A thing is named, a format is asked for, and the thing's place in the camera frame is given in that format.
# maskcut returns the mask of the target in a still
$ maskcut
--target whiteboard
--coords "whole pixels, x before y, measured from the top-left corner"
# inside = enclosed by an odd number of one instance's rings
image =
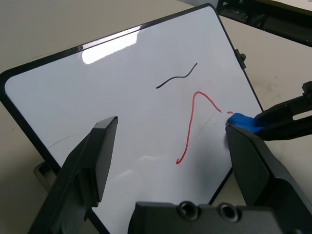
[[[118,116],[94,209],[112,234],[127,233],[136,201],[208,203],[231,168],[231,112],[261,112],[215,10],[206,5],[172,18],[91,42],[5,83],[60,166],[98,121]]]

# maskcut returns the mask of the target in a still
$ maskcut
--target table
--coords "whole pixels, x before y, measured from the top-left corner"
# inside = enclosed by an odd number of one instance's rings
[[[12,11],[0,7],[1,17],[5,19],[0,21],[0,29],[5,32],[0,49],[6,54],[1,57],[1,72],[190,7],[170,0],[91,0],[77,4],[70,4],[70,0],[41,4],[35,0],[20,2],[14,7],[15,17],[11,20]],[[114,16],[113,11],[118,11],[122,17]],[[109,17],[114,19],[114,24],[107,20]],[[246,72],[264,109],[302,93],[300,86],[312,73],[311,48],[230,19],[222,18],[222,21],[233,45],[247,56]],[[45,198],[44,189],[32,173],[42,159],[2,104],[0,113],[0,194],[6,198],[0,203],[5,214],[0,219],[1,232],[24,233]],[[307,136],[270,148],[312,200],[310,142],[311,136]],[[232,176],[216,202],[242,204],[239,193]]]

